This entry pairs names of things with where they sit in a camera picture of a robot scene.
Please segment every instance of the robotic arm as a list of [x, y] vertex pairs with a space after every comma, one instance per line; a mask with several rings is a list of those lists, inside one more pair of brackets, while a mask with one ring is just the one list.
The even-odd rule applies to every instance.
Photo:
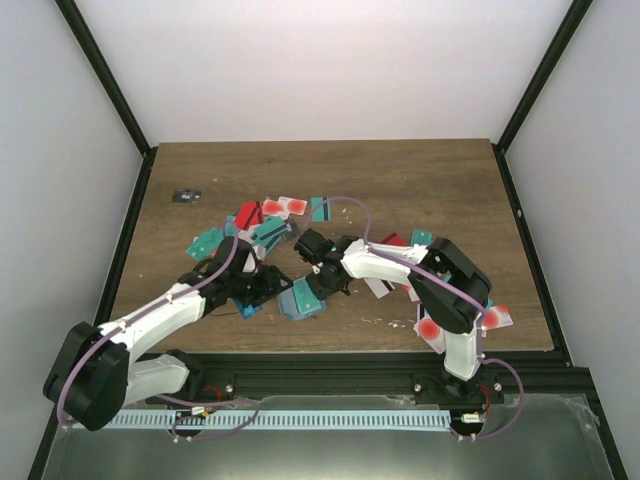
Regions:
[[[188, 355], [170, 351], [153, 360], [138, 361], [139, 358], [166, 336], [208, 315], [230, 298], [243, 307], [257, 307], [293, 285], [277, 267], [263, 264], [257, 249], [238, 239], [236, 253], [222, 274], [194, 288], [220, 270], [232, 245], [233, 238], [225, 238], [213, 257], [199, 262], [165, 294], [135, 312], [98, 327], [76, 325], [47, 377], [45, 396], [58, 402], [63, 385], [80, 358], [99, 339], [112, 334], [82, 367], [65, 399], [64, 410], [88, 430], [102, 428], [123, 406], [144, 398], [176, 392], [195, 398], [202, 372]], [[371, 253], [372, 247], [429, 273], [450, 274], [451, 285], [487, 305], [489, 280], [443, 238], [437, 238], [429, 247], [365, 245], [355, 236], [343, 236], [334, 243], [309, 229], [294, 249], [314, 267], [306, 279], [319, 300], [337, 292], [349, 295], [349, 283], [356, 278], [372, 277], [413, 286], [433, 320], [445, 330], [445, 369], [462, 381], [474, 377], [481, 358], [479, 312], [408, 267]], [[129, 325], [128, 320], [134, 317], [139, 318]]]

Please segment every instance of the wooden tabletop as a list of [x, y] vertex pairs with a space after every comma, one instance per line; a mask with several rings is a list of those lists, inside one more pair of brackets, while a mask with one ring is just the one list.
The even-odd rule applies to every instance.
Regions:
[[[197, 189], [197, 203], [173, 203], [177, 189]], [[527, 260], [488, 140], [327, 141], [162, 144], [151, 173], [112, 318], [161, 295], [194, 260], [193, 238], [249, 201], [279, 196], [348, 195], [371, 210], [370, 239], [412, 229], [449, 238], [491, 279], [491, 298], [515, 324], [491, 331], [489, 350], [551, 349]], [[304, 217], [295, 217], [302, 226]], [[356, 205], [332, 205], [332, 220], [312, 223], [323, 235], [362, 235]], [[281, 242], [266, 262], [292, 279], [309, 273]], [[351, 297], [336, 294], [314, 317], [291, 321], [278, 302], [247, 320], [231, 302], [167, 337], [157, 350], [191, 352], [420, 351], [412, 327], [416, 305], [399, 288], [377, 300], [363, 281]]]

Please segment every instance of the white backdrop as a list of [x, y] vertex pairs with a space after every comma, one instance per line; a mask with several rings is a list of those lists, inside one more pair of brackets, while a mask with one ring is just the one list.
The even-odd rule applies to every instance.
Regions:
[[577, 364], [640, 478], [640, 4], [593, 2], [508, 152]]
[[569, 0], [78, 0], [169, 141], [490, 137]]
[[0, 2], [0, 476], [27, 478], [69, 329], [95, 318], [140, 169], [55, 2]]

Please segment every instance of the wooden table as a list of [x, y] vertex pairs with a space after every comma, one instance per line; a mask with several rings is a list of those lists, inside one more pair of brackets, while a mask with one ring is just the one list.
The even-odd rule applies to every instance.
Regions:
[[[198, 203], [173, 203], [176, 189], [202, 191]], [[370, 238], [413, 228], [456, 243], [491, 279], [491, 298], [515, 325], [490, 332], [489, 350], [551, 349], [533, 279], [487, 140], [327, 141], [162, 144], [116, 297], [112, 318], [162, 294], [194, 266], [195, 236], [220, 226], [245, 202], [278, 196], [348, 195], [373, 214]], [[332, 205], [333, 219], [312, 223], [325, 236], [361, 235], [356, 205]], [[303, 217], [297, 217], [302, 225]], [[292, 279], [309, 272], [281, 242], [267, 257]], [[290, 321], [271, 301], [244, 320], [231, 302], [158, 344], [191, 352], [420, 351], [416, 305], [396, 289], [377, 300], [363, 281], [337, 294], [327, 311]]]

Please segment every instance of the gray floor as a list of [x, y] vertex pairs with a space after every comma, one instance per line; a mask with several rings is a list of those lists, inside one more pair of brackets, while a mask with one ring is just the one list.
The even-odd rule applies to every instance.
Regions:
[[[492, 406], [487, 427], [514, 409]], [[476, 444], [448, 433], [390, 431], [253, 431], [174, 444], [162, 430], [71, 430], [58, 435], [45, 478], [612, 478], [594, 422], [580, 398], [527, 395], [511, 430]]]

